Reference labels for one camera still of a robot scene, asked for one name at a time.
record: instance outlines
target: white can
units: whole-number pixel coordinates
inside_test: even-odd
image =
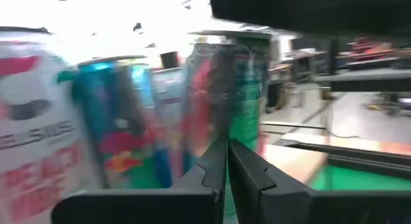
[[[97,187],[88,142],[57,74],[51,35],[0,28],[0,223],[47,224],[54,204]]]

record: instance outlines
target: pink graphic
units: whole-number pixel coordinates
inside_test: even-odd
[[[39,56],[0,59],[0,76],[28,72],[39,59]]]

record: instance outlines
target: floor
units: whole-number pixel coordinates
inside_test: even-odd
[[[323,117],[327,113],[329,124],[332,124],[330,125],[331,131],[337,136],[411,144],[411,112],[388,116],[382,111],[367,110],[363,105],[373,100],[375,92],[334,93],[337,99],[330,109],[322,112],[320,111],[322,102],[319,100],[318,86],[305,84],[299,87],[305,89],[306,97],[303,107],[295,107],[298,97],[292,96],[286,108],[265,114],[261,120],[324,125]],[[264,126],[263,130],[277,133],[319,134],[318,130],[282,126]],[[276,142],[281,136],[282,134],[269,134],[268,143]]]

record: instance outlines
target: green surface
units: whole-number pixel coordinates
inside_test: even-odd
[[[317,190],[411,190],[411,180],[327,166],[311,181],[311,187]]]

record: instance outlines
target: celsius logo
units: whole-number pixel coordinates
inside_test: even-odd
[[[39,60],[40,56],[0,59],[0,85],[7,80],[8,76],[31,71]],[[23,92],[25,88],[25,85],[16,85],[15,89],[9,90],[21,90],[21,93],[30,93],[30,89],[28,92]],[[1,119],[14,121],[33,119],[42,115],[51,107],[51,102],[45,99],[34,99],[27,103],[15,104],[5,99],[2,93],[4,93],[4,90],[0,90]]]

